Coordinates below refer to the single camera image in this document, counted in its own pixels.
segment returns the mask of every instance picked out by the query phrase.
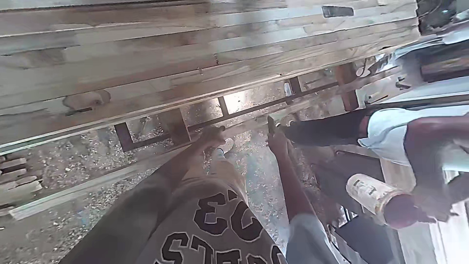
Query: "wood board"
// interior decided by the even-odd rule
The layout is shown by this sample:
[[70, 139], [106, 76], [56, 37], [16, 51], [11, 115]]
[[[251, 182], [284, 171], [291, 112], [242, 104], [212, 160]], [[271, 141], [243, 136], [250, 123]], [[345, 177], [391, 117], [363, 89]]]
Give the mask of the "wood board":
[[[326, 18], [328, 4], [354, 15]], [[0, 13], [0, 152], [392, 51], [418, 39], [415, 9], [257, 0]]]

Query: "black pants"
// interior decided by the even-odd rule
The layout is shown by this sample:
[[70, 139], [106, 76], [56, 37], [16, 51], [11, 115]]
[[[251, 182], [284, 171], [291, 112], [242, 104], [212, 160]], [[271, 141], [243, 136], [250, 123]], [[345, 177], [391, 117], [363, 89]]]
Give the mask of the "black pants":
[[288, 139], [300, 145], [357, 145], [360, 122], [369, 115], [369, 109], [359, 109], [323, 119], [292, 122], [282, 129]]

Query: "foot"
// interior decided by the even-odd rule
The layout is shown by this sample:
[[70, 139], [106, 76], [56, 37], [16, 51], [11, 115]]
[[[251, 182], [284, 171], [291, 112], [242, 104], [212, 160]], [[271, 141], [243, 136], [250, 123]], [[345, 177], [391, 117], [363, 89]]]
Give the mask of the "foot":
[[235, 141], [233, 139], [225, 139], [225, 144], [220, 145], [217, 148], [221, 149], [223, 151], [223, 154], [226, 154], [228, 151], [230, 151], [233, 148], [234, 144], [235, 144]]

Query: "sneaker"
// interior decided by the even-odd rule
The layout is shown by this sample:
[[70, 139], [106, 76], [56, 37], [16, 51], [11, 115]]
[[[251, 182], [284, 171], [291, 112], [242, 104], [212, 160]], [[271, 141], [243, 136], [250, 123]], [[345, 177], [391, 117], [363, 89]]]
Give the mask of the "sneaker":
[[225, 139], [225, 144], [220, 145], [217, 148], [221, 149], [223, 151], [223, 154], [226, 154], [228, 151], [230, 151], [233, 148], [234, 144], [235, 144], [235, 141], [233, 139]]

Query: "sweatshirt sleeve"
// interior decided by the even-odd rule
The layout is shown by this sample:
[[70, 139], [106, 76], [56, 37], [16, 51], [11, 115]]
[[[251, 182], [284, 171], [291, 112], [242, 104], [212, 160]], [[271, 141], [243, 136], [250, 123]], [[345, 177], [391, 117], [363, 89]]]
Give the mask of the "sweatshirt sleeve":
[[132, 263], [164, 215], [170, 189], [165, 177], [154, 172], [119, 197], [60, 263]]

